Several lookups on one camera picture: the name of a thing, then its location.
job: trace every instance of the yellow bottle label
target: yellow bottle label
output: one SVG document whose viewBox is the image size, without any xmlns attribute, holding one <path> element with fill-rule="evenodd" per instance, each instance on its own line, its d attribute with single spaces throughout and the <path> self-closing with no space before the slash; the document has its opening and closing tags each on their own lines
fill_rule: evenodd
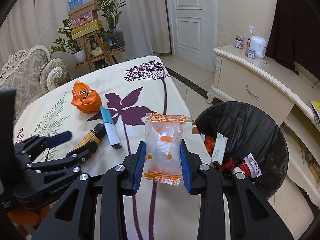
<svg viewBox="0 0 320 240">
<path fill-rule="evenodd" d="M 96 142 L 97 144 L 99 144 L 101 141 L 99 140 L 99 138 L 97 136 L 94 135 L 93 132 L 89 131 L 83 138 L 82 140 L 77 144 L 76 148 L 79 148 L 83 145 L 85 145 L 88 142 Z"/>
</svg>

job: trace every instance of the purple stem print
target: purple stem print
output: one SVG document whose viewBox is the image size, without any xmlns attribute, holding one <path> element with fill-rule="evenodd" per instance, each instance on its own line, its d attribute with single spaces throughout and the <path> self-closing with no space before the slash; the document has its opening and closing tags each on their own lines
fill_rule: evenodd
<svg viewBox="0 0 320 240">
<path fill-rule="evenodd" d="M 165 84 L 165 78 L 169 77 L 169 73 L 165 69 L 165 66 L 162 62 L 159 61 L 150 61 L 143 63 L 141 65 L 135 66 L 126 70 L 125 80 L 134 81 L 138 80 L 157 80 L 160 79 L 164 87 L 164 107 L 163 114 L 167 113 L 167 85 Z M 154 218 L 155 218 L 155 208 L 156 208 L 156 193 L 157 193 L 157 183 L 154 181 L 152 184 L 152 194 L 150 202 L 150 211 L 149 211 L 149 240 L 154 240 Z"/>
<path fill-rule="evenodd" d="M 162 62 L 149 61 L 141 65 L 135 66 L 125 71 L 126 76 L 124 77 L 127 81 L 137 80 L 157 80 L 160 79 L 164 87 L 164 108 L 163 114 L 167 113 L 167 86 L 164 79 L 169 77 L 169 73 L 165 69 Z"/>
<path fill-rule="evenodd" d="M 131 93 L 129 93 L 129 95 L 127 95 L 122 100 L 119 97 L 119 95 L 115 93 L 104 95 L 105 98 L 109 100 L 107 104 L 109 107 L 108 110 L 111 113 L 114 124 L 117 123 L 119 116 L 121 116 L 129 155 L 131 155 L 131 149 L 130 149 L 130 142 L 127 134 L 126 125 L 132 125 L 132 126 L 144 125 L 145 123 L 142 121 L 142 118 L 146 116 L 146 113 L 156 113 L 154 111 L 151 111 L 146 106 L 133 106 L 138 101 L 138 98 L 142 89 L 143 87 L 132 91 Z M 100 112 L 94 115 L 93 117 L 89 118 L 87 121 L 98 120 L 98 119 L 102 119 Z M 135 196 L 133 196 L 132 198 L 132 209 L 133 209 L 134 225 L 138 234 L 138 238 L 139 240 L 143 240 L 140 227 L 139 227 L 137 203 L 136 203 Z"/>
</svg>

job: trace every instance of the black trash bag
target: black trash bag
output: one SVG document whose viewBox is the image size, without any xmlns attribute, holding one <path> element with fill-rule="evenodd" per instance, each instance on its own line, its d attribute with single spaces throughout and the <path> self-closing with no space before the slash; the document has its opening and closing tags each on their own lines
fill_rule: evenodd
<svg viewBox="0 0 320 240">
<path fill-rule="evenodd" d="M 273 119 L 255 106 L 223 102 L 204 110 L 195 121 L 199 132 L 228 138 L 223 161 L 232 157 L 236 166 L 251 153 L 262 175 L 252 179 L 269 199 L 282 185 L 288 170 L 289 153 L 284 136 Z"/>
</svg>

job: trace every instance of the black bottle cap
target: black bottle cap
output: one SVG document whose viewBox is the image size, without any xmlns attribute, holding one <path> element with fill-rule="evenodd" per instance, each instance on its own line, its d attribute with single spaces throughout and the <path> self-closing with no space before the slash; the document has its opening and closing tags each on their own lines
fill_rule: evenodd
<svg viewBox="0 0 320 240">
<path fill-rule="evenodd" d="M 94 127 L 95 131 L 97 132 L 97 134 L 103 138 L 106 135 L 106 128 L 104 127 L 104 125 L 102 123 L 98 123 L 95 127 Z"/>
</svg>

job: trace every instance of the ornate sofa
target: ornate sofa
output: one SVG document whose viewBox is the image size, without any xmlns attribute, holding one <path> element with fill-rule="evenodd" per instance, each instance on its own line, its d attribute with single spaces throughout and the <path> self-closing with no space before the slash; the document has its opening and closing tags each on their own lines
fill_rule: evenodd
<svg viewBox="0 0 320 240">
<path fill-rule="evenodd" d="M 15 116 L 18 119 L 29 104 L 70 80 L 63 60 L 51 58 L 45 46 L 36 45 L 9 55 L 0 74 L 0 89 L 14 87 L 17 90 Z"/>
</svg>

